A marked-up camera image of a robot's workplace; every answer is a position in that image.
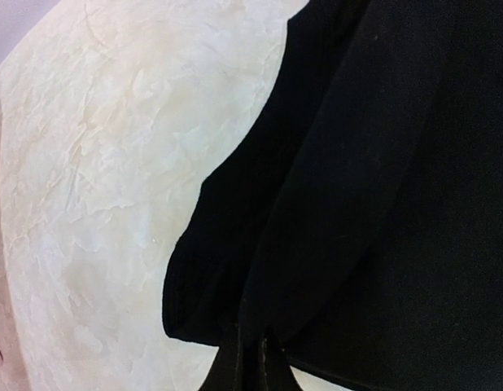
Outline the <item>black t-shirt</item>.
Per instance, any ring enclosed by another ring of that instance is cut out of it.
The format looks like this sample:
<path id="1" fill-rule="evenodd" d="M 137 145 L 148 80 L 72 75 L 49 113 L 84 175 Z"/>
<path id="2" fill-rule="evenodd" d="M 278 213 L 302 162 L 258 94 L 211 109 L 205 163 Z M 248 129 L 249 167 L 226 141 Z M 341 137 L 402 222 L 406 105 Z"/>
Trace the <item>black t-shirt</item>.
<path id="1" fill-rule="evenodd" d="M 271 329 L 353 390 L 503 390 L 503 1 L 311 1 L 269 99 L 204 180 L 166 334 L 244 390 Z"/>

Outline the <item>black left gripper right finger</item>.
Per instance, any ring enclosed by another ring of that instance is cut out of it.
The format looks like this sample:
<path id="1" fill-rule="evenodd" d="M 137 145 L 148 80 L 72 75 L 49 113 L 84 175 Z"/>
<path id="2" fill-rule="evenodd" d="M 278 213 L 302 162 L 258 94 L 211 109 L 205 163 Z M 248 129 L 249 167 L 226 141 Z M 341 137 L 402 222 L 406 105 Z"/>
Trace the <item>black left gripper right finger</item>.
<path id="1" fill-rule="evenodd" d="M 258 390 L 302 391 L 278 338 L 267 329 L 258 344 Z"/>

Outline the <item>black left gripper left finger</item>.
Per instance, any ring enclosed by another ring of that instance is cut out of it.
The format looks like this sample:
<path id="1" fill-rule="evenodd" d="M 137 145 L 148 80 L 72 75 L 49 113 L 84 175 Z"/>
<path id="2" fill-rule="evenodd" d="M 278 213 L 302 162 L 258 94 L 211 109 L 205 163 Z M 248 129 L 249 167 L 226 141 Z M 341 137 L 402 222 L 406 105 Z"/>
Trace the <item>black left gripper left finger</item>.
<path id="1" fill-rule="evenodd" d="M 242 391 L 245 348 L 237 324 L 230 325 L 200 391 Z"/>

